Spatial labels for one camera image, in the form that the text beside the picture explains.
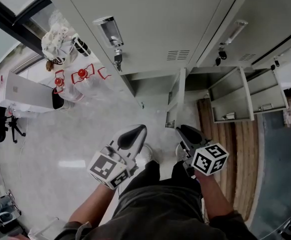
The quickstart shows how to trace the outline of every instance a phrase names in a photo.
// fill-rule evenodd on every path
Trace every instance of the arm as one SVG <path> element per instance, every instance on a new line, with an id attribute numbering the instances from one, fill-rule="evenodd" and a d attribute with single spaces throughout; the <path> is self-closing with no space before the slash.
<path id="1" fill-rule="evenodd" d="M 234 211 L 233 207 L 222 193 L 213 175 L 205 176 L 197 170 L 195 170 L 194 174 L 201 185 L 204 205 L 209 220 L 212 220 L 217 216 L 228 215 Z"/>
<path id="2" fill-rule="evenodd" d="M 98 227 L 115 192 L 115 190 L 100 184 L 88 199 L 75 210 L 69 222 L 79 222 L 81 224 L 90 222 L 93 229 Z"/>

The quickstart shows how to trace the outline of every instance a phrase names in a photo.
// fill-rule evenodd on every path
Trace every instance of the person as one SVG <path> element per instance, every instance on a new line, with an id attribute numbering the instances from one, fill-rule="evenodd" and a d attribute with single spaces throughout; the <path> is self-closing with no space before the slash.
<path id="1" fill-rule="evenodd" d="M 192 179 L 180 160 L 171 178 L 160 181 L 160 165 L 147 144 L 141 155 L 145 169 L 119 196 L 110 221 L 99 225 L 115 190 L 100 184 L 55 240 L 256 240 L 213 175 L 196 170 L 197 180 Z M 202 195 L 209 225 L 202 216 Z"/>

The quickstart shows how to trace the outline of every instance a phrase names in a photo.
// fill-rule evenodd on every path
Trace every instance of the wooden floor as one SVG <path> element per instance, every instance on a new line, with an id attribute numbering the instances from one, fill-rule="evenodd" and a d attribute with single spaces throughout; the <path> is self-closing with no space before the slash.
<path id="1" fill-rule="evenodd" d="M 197 103 L 202 132 L 220 143 L 230 154 L 226 166 L 214 174 L 223 194 L 248 220 L 257 184 L 259 142 L 258 122 L 214 123 L 210 99 Z"/>

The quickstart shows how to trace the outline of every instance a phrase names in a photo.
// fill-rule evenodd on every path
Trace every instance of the dark shirt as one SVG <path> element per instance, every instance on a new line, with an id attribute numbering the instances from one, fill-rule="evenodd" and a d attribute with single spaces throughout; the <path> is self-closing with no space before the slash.
<path id="1" fill-rule="evenodd" d="M 123 195 L 113 218 L 77 231 L 70 222 L 56 240 L 256 240 L 241 215 L 232 212 L 204 223 L 199 193 L 184 187 L 152 185 Z"/>

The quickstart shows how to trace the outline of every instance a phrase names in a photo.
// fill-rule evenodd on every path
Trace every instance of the vent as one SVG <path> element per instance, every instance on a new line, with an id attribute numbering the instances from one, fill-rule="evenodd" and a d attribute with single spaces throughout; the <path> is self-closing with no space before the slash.
<path id="1" fill-rule="evenodd" d="M 171 51 L 168 51 L 166 60 L 167 61 L 186 60 L 188 58 L 189 52 L 190 52 L 189 50 L 171 50 Z"/>
<path id="2" fill-rule="evenodd" d="M 246 53 L 245 55 L 243 55 L 239 59 L 239 61 L 245 61 L 245 62 L 247 62 L 247 61 L 251 60 L 254 56 L 256 56 L 256 55 L 255 54 Z"/>

